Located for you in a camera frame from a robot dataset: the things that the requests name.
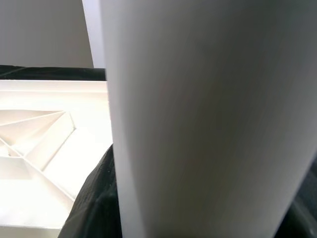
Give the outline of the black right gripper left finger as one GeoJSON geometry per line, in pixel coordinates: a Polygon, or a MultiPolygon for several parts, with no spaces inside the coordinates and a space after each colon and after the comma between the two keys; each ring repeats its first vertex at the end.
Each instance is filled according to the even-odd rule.
{"type": "Polygon", "coordinates": [[[121,238],[113,146],[87,176],[60,238],[121,238]]]}

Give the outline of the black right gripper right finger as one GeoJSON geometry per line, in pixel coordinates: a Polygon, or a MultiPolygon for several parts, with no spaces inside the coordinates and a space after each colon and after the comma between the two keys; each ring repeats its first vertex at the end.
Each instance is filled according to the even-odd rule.
{"type": "Polygon", "coordinates": [[[308,170],[280,227],[280,238],[317,236],[317,161],[308,170]]]}

